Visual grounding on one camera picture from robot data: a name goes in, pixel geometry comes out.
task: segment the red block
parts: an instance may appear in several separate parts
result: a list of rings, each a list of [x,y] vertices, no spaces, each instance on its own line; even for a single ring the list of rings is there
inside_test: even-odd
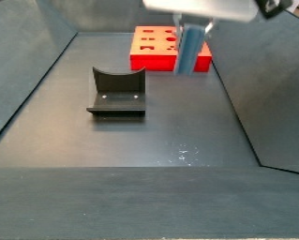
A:
[[[175,50],[174,26],[138,26],[130,50],[131,70],[173,71],[178,51]],[[197,57],[194,71],[210,70],[211,52],[207,43]]]

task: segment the hole in red block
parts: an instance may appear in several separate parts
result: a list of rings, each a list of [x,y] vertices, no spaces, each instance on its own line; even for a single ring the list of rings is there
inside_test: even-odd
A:
[[[166,40],[167,41],[175,41],[175,37],[167,37]]]
[[[144,49],[151,49],[151,50],[154,50],[154,46],[140,46],[140,50],[144,50]]]

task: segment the bin floor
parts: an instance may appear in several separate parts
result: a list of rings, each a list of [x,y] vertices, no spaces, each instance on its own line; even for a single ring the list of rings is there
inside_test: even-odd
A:
[[[130,72],[131,34],[80,34],[0,137],[0,167],[258,166],[214,68],[147,72],[143,121],[96,121],[91,68]]]
[[[0,239],[299,237],[299,175],[258,167],[214,68],[148,72],[144,121],[87,112],[130,43],[80,35],[0,136]]]

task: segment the black holder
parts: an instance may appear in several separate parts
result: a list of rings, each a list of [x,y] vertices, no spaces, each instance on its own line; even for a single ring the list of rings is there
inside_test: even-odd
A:
[[[144,116],[146,69],[130,74],[110,74],[92,68],[96,97],[87,111],[98,116]]]
[[[275,5],[274,0],[255,0],[255,3],[267,19],[275,17],[293,4],[291,0],[281,0],[278,5]]]

